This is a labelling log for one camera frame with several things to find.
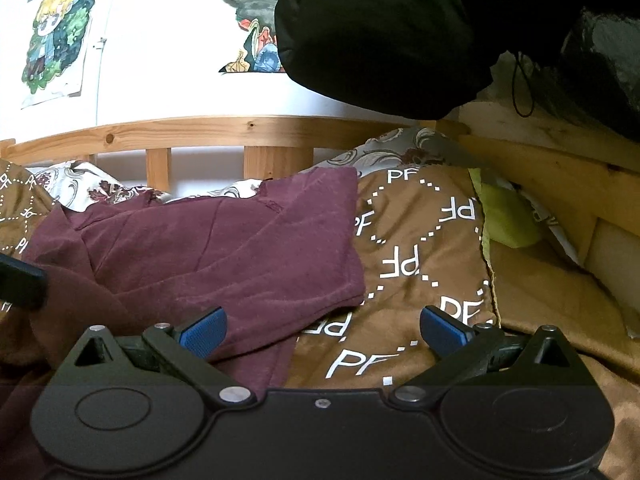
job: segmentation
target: wood grain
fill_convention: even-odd
[[[575,126],[539,109],[524,119],[513,106],[494,102],[461,106],[459,120],[478,137],[551,148],[640,173],[640,143],[604,127],[596,130]]]
[[[13,146],[15,144],[15,139],[5,139],[0,140],[0,158],[5,158],[5,151],[9,146]]]
[[[585,266],[616,298],[629,328],[640,333],[640,237],[608,222],[598,222]],[[625,310],[636,314],[630,316]]]
[[[52,164],[59,164],[60,162],[67,162],[68,160],[81,160],[83,162],[91,163],[94,166],[96,166],[97,163],[97,157],[95,155],[74,155],[69,158],[52,158],[50,162]]]
[[[350,150],[400,126],[403,124],[328,117],[186,117],[96,126],[7,145],[3,152],[16,164],[33,164],[51,159],[69,160],[78,153],[187,146]]]
[[[581,264],[584,264],[598,223],[597,216],[587,210],[578,209],[575,205],[569,204],[562,198],[549,195],[549,193],[542,195],[540,193],[540,188],[538,188],[535,193],[536,198],[556,217],[567,238],[577,251],[578,260]]]
[[[461,135],[468,135],[471,133],[470,128],[466,124],[459,123],[457,121],[450,121],[448,119],[436,121],[434,130],[441,134],[445,134],[449,139],[453,140],[457,140]]]
[[[171,192],[171,148],[146,150],[146,184]]]
[[[244,178],[283,178],[306,170],[313,163],[313,148],[244,147]]]
[[[535,196],[556,197],[640,236],[640,175],[555,150],[460,136],[460,144]]]

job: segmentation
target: wooden headboard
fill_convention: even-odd
[[[460,107],[457,121],[420,124],[457,139],[537,197],[558,218],[585,266],[640,312],[640,144],[540,110],[524,119],[494,102]],[[311,166],[314,148],[349,150],[400,126],[309,116],[173,118],[20,144],[0,140],[0,157],[27,165],[146,150],[148,186],[171,191],[172,148],[244,146],[245,178],[279,178]]]
[[[146,150],[148,186],[170,191],[172,148],[244,146],[245,178],[279,178],[312,166],[314,148],[350,150],[400,126],[307,116],[158,119],[96,126],[20,144],[2,140],[0,156],[27,165],[93,162],[101,153]]]

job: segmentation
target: bed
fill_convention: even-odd
[[[604,471],[613,480],[638,478],[634,471],[640,470],[640,450],[629,442],[638,437],[635,428],[640,420],[640,344],[634,339],[640,334],[636,300],[640,288],[630,281],[640,258],[634,252],[640,237],[640,203],[633,199],[640,196],[640,176],[635,173],[640,170],[640,147],[610,132],[572,126],[542,112],[523,119],[491,102],[469,103],[455,117],[411,128],[316,117],[141,121],[20,144],[3,140],[0,158],[22,166],[70,160],[99,165],[101,153],[146,150],[148,188],[170,194],[172,148],[241,145],[244,178],[251,186],[246,193],[230,196],[244,198],[255,194],[260,181],[307,172],[314,148],[344,150],[344,155],[316,167],[358,170],[353,243],[363,261],[367,295],[360,310],[328,313],[300,332],[292,342],[295,351],[286,386],[388,389],[415,374],[415,367],[419,371],[432,365],[433,357],[412,335],[414,314],[406,319],[398,314],[399,298],[418,304],[423,293],[415,284],[394,288],[393,282],[381,280],[392,275],[412,280],[421,275],[420,282],[435,298],[433,303],[465,323],[496,323],[518,333],[532,333],[540,324],[560,326],[614,407],[616,434]],[[444,220],[470,221],[455,238],[456,251],[460,250],[456,254],[472,254],[461,257],[469,276],[448,284],[442,278],[438,283],[436,273],[440,269],[442,276],[447,268],[455,273],[453,269],[460,267],[455,258],[438,260],[452,246],[434,250],[432,262],[421,260],[420,265],[417,244],[415,261],[411,247],[402,246],[403,238],[412,237],[430,243],[452,225],[434,216],[435,227],[426,232],[423,224],[432,212],[415,207],[412,212],[410,207],[419,200],[419,193],[441,188],[443,194],[452,189],[451,208],[441,209],[451,211],[452,217]],[[389,189],[397,193],[382,200]],[[125,193],[123,200],[138,194]],[[219,194],[220,190],[212,192],[212,196]],[[175,198],[168,195],[164,201]],[[478,201],[482,214],[475,209]],[[371,207],[379,207],[376,211],[382,218],[391,220],[370,227]],[[395,263],[387,259],[383,264],[395,266],[396,274],[385,274],[380,256],[388,258],[385,250],[394,246],[400,246],[401,256],[396,251]],[[627,260],[614,267],[612,258],[620,247]],[[410,257],[403,260],[405,249]],[[463,294],[460,290],[465,287],[469,291]],[[467,301],[471,296],[478,301]],[[373,306],[367,310],[364,304]],[[354,326],[366,328],[354,333]],[[398,328],[389,330],[389,326]],[[376,327],[378,336],[385,334],[380,336],[384,348],[370,343],[370,330]],[[345,350],[348,328],[351,346]],[[366,374],[353,375],[353,364],[346,361],[349,355],[362,357],[364,369],[375,364],[369,369],[376,372],[363,382]],[[393,368],[393,358],[409,355],[414,368],[402,372]]]

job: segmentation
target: blue tab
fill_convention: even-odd
[[[183,330],[178,344],[201,359],[206,359],[226,337],[226,313],[221,308]]]
[[[466,333],[447,321],[449,314],[425,307],[420,313],[420,334],[439,358],[445,358],[468,342]]]

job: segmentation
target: anime character poster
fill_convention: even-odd
[[[278,57],[273,13],[278,0],[225,0],[236,7],[238,25],[247,31],[238,57],[220,72],[284,72]]]
[[[22,107],[82,88],[86,37],[95,0],[41,0],[33,20],[22,81],[29,89]]]

